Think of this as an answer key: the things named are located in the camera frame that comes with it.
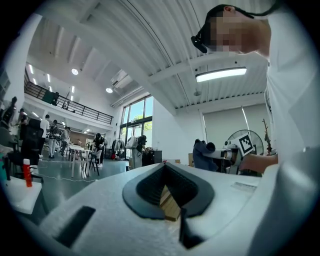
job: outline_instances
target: red bottle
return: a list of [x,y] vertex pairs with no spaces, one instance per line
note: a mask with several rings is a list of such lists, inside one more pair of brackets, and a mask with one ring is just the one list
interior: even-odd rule
[[30,160],[29,159],[23,159],[23,175],[26,181],[27,187],[32,187],[32,178],[31,178],[31,172],[30,172]]

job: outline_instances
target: window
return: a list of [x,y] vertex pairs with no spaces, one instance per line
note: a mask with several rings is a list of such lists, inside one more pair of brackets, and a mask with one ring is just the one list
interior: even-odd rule
[[145,122],[143,127],[143,135],[146,136],[146,144],[145,147],[152,146],[152,121]]
[[127,121],[128,121],[129,108],[130,108],[130,106],[127,106],[125,108],[125,110],[124,110],[124,116],[123,116],[122,124],[126,124]]
[[151,117],[152,111],[154,109],[154,97],[149,97],[145,99],[145,113],[144,117]]
[[141,100],[131,105],[129,122],[142,119],[144,117],[145,100]]
[[[145,135],[145,147],[151,147],[153,107],[154,97],[147,96],[123,108],[119,139],[122,139],[126,144],[131,136]],[[126,159],[131,157],[131,149],[127,149],[125,152]]]

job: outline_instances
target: floor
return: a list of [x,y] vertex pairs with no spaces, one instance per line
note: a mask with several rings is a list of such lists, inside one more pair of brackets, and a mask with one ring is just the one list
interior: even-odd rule
[[35,203],[32,215],[24,215],[37,225],[45,218],[46,212],[52,211],[92,183],[88,181],[95,181],[124,173],[128,165],[127,161],[104,159],[103,167],[99,168],[100,176],[91,169],[90,177],[83,177],[81,164],[76,163],[74,166],[74,177],[71,178],[72,164],[67,158],[63,158],[60,154],[56,153],[54,159],[49,159],[48,151],[43,151],[42,154],[43,160],[39,161],[38,170],[34,172],[34,174],[38,173],[43,177],[42,195]]

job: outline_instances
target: person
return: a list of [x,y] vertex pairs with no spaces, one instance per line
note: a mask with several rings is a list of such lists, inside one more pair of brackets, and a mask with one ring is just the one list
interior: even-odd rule
[[58,121],[54,120],[53,124],[50,127],[49,142],[48,142],[50,159],[55,158],[55,149],[56,149],[56,142],[57,142],[55,134],[58,132],[57,123]]
[[19,140],[23,141],[26,136],[27,131],[27,115],[25,114],[25,110],[23,108],[19,111],[18,124],[20,125],[20,136]]
[[97,133],[94,140],[94,147],[95,151],[98,152],[99,150],[102,150],[100,159],[98,159],[98,167],[101,168],[103,166],[103,161],[104,161],[104,155],[105,155],[105,139],[101,136],[100,133]]
[[70,127],[64,128],[64,131],[61,135],[61,140],[62,140],[61,156],[64,158],[65,149],[67,147],[68,141],[70,140]]
[[142,149],[148,152],[146,149],[147,136],[142,135],[137,138],[137,146],[132,149],[132,168],[136,169],[142,167]]
[[12,123],[12,120],[15,116],[16,113],[16,103],[17,103],[18,99],[17,97],[13,97],[11,99],[11,104],[9,107],[7,107],[1,116],[1,123],[0,126],[1,127],[5,127],[6,129],[9,129],[10,124]]
[[48,114],[45,115],[45,119],[43,119],[40,123],[40,128],[43,130],[42,137],[39,141],[39,156],[42,157],[42,149],[44,147],[46,141],[47,131],[50,130],[50,123],[49,123],[50,116]]
[[256,14],[232,5],[217,5],[207,13],[197,36],[191,38],[203,53],[257,53],[268,60],[265,100],[271,145],[277,154],[248,154],[240,170],[263,173],[268,166],[291,159],[305,147],[320,145],[318,55],[309,35],[284,7],[277,1],[268,11]]

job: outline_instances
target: air conditioning unit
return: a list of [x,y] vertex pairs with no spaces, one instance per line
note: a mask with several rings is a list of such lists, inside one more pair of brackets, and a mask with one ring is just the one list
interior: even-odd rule
[[111,79],[111,84],[114,88],[123,88],[130,84],[133,79],[124,72],[122,69],[116,73],[116,75]]

